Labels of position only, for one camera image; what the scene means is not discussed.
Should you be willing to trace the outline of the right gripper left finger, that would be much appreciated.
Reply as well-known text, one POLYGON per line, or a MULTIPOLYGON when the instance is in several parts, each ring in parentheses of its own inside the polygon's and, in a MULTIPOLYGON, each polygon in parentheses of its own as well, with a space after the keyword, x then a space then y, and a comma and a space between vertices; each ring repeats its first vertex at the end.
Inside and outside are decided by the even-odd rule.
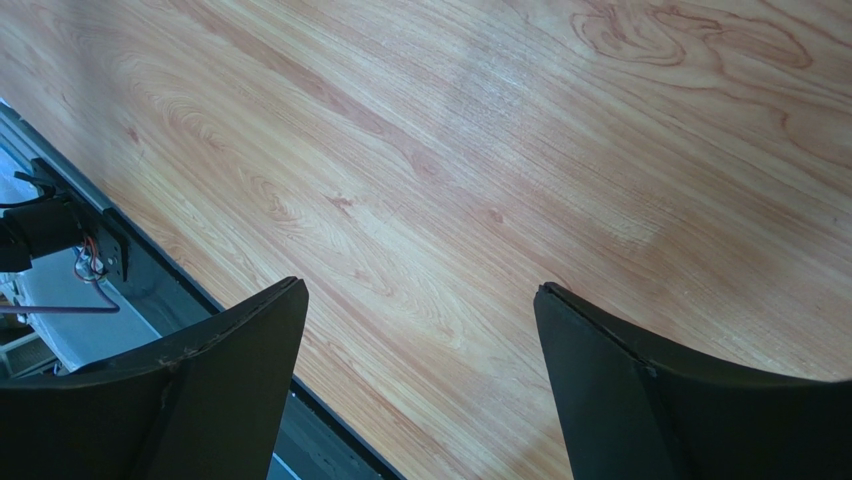
POLYGON ((289 277, 75 373, 3 382, 2 477, 264 478, 308 303, 289 277))

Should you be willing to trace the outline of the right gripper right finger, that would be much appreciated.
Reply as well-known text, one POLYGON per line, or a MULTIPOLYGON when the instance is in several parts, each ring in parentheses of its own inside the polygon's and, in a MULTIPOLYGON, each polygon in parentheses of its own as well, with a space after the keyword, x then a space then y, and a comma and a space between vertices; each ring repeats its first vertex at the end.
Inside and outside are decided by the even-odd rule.
POLYGON ((578 479, 847 479, 851 384, 761 371, 543 284, 535 319, 578 479))

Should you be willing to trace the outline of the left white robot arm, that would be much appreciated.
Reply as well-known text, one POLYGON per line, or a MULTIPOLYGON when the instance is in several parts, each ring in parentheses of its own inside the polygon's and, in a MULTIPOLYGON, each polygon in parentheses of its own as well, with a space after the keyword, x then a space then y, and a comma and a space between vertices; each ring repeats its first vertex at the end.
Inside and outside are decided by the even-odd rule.
POLYGON ((36 259, 75 246, 95 256, 95 275, 128 278, 129 242, 106 210, 99 211, 68 184, 16 171, 38 190, 32 199, 1 205, 1 271, 29 270, 36 259))

